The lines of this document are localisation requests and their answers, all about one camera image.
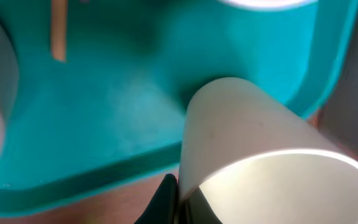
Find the teal tray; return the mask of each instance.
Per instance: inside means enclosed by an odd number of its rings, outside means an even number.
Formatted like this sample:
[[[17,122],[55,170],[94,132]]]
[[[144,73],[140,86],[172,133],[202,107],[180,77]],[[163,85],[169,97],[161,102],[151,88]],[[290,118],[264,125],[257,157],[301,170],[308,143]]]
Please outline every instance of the teal tray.
[[[195,91],[241,77],[307,118],[340,74],[358,0],[255,12],[214,0],[69,1],[67,63],[50,0],[0,0],[21,76],[0,156],[0,217],[56,208],[180,160]]]

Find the black object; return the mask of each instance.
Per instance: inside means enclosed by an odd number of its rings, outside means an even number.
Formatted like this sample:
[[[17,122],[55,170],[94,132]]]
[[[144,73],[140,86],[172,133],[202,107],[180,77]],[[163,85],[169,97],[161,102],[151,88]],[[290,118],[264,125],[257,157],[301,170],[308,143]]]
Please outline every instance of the black object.
[[[177,205],[178,182],[173,174],[167,174],[135,224],[172,224]]]
[[[198,187],[186,202],[180,207],[180,224],[191,223],[208,223],[208,224],[222,224],[217,218],[212,208],[209,206],[204,194]]]

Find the wooden stick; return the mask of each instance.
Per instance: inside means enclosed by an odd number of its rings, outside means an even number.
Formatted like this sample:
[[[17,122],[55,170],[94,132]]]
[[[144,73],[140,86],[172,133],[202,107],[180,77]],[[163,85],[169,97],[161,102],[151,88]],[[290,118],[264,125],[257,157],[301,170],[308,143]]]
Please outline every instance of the wooden stick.
[[[67,7],[68,0],[52,0],[50,47],[52,57],[61,62],[66,61]]]

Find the brown surface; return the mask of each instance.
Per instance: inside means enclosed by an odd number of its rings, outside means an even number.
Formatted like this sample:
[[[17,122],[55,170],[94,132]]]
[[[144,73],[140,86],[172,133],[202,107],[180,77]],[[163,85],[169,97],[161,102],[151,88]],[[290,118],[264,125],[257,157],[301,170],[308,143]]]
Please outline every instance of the brown surface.
[[[68,0],[51,1],[50,47],[54,59],[66,60],[66,32],[67,32]]]
[[[170,173],[177,177],[177,170],[171,170]],[[149,204],[164,175],[140,180],[127,187],[49,212],[29,217],[0,219],[0,224],[132,224]]]
[[[313,127],[317,128],[318,127],[318,119],[320,116],[320,110],[317,111],[314,115],[312,115],[309,119],[308,122],[309,124],[311,124]]]

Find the teal plastic tray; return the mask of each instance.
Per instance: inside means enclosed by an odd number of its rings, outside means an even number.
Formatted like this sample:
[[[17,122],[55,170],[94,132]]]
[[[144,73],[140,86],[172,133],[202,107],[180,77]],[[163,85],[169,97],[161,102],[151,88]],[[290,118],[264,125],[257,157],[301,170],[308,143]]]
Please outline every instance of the teal plastic tray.
[[[0,0],[21,76],[0,156],[0,217],[101,193],[180,160],[195,91],[241,77],[307,118],[330,94],[358,0],[255,12],[213,0],[69,1],[67,63],[50,0]]]

